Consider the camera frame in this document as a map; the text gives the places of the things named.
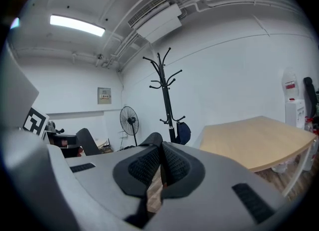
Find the table edge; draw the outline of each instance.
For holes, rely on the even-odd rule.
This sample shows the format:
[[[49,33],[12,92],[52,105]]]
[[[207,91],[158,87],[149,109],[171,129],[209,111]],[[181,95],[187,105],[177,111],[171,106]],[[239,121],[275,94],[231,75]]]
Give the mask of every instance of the table edge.
[[[265,164],[265,165],[262,165],[262,166],[258,166],[258,167],[253,167],[253,168],[248,168],[248,170],[252,171],[252,172],[259,172],[259,171],[263,171],[263,170],[266,170],[266,169],[269,169],[273,166],[276,166],[280,163],[283,163],[293,157],[296,157],[298,156],[299,154],[301,154],[302,152],[304,152],[306,149],[308,149],[309,147],[311,147],[312,143],[313,143],[313,140],[315,140],[316,138],[316,135],[314,134],[314,137],[313,139],[310,140],[310,142],[308,142],[305,146],[303,146],[302,148],[300,148],[299,150],[295,151],[294,153],[284,157],[284,158],[281,158],[279,160],[276,160],[272,163],[269,163],[269,164]]]

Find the chair backrest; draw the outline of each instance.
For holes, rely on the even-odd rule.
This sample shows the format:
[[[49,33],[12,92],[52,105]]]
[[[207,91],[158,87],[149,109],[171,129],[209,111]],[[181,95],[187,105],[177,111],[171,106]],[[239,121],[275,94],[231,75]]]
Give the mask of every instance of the chair backrest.
[[[91,136],[90,131],[87,128],[83,128],[76,133],[78,144],[82,146],[86,156],[101,154],[100,150],[96,146],[94,139]]]
[[[317,99],[316,91],[315,91],[315,88],[313,85],[313,81],[310,77],[305,77],[304,84],[305,84],[307,94],[309,96],[309,100],[311,102],[311,116],[310,117],[314,117],[316,112],[317,112],[316,106],[318,103],[318,99]]]

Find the air conditioner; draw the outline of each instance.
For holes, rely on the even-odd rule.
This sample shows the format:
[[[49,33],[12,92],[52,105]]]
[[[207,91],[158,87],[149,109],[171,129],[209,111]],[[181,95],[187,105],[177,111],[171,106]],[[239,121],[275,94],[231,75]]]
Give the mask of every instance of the air conditioner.
[[[155,42],[181,26],[177,4],[169,5],[167,0],[152,0],[143,6],[129,21],[129,26],[148,40]]]

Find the floor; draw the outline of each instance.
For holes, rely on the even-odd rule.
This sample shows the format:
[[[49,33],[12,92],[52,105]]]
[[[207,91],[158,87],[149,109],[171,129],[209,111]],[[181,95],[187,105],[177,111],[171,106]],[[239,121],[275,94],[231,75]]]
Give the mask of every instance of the floor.
[[[299,162],[299,156],[295,159],[294,163],[288,165],[287,170],[283,174],[273,172],[272,169],[267,169],[256,174],[273,184],[279,191],[283,191],[285,186],[289,183],[292,175],[297,168]],[[297,183],[287,195],[288,200],[293,200],[297,195],[306,191],[310,186],[314,176],[319,170],[319,154],[314,159],[314,164],[309,172],[303,171],[300,175]],[[153,182],[148,189],[148,211],[156,213],[161,206],[160,193],[162,191],[162,183],[160,179],[160,169],[156,172]]]

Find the red label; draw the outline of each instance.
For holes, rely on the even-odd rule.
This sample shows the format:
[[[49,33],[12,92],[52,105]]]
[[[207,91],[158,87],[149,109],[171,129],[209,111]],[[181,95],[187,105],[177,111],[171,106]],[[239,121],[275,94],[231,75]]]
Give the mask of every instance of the red label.
[[[293,88],[295,88],[296,86],[294,85],[294,84],[291,84],[291,85],[287,85],[286,86],[286,89],[293,89]]]

